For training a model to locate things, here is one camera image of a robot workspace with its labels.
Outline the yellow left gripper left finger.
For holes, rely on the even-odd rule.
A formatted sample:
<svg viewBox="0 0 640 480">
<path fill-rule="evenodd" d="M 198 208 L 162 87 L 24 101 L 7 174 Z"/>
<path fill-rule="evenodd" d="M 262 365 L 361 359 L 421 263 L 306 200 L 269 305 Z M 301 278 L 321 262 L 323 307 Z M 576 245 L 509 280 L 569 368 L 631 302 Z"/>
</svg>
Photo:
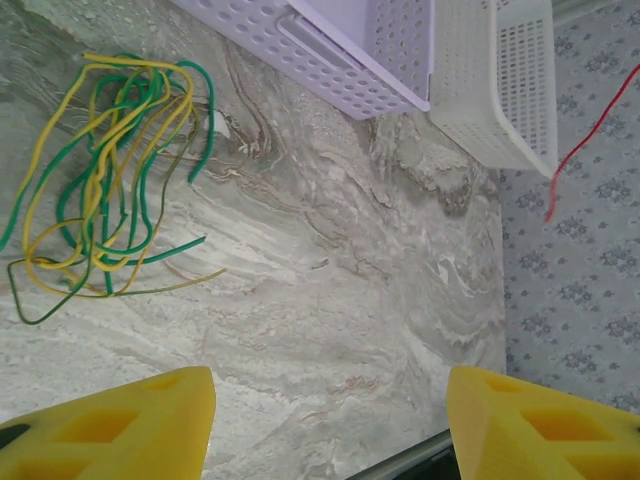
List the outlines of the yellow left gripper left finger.
<svg viewBox="0 0 640 480">
<path fill-rule="evenodd" d="M 204 366 L 169 371 L 10 419 L 4 479 L 198 479 L 216 409 Z"/>
</svg>

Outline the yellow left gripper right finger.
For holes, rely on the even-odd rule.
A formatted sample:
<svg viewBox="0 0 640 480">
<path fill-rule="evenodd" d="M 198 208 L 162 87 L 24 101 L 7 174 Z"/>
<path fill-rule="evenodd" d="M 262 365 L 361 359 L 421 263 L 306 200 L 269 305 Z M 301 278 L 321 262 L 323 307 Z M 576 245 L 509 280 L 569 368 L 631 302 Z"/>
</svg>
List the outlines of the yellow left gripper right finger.
<svg viewBox="0 0 640 480">
<path fill-rule="evenodd" d="M 452 368 L 447 415 L 464 479 L 636 479 L 639 417 L 479 367 Z"/>
</svg>

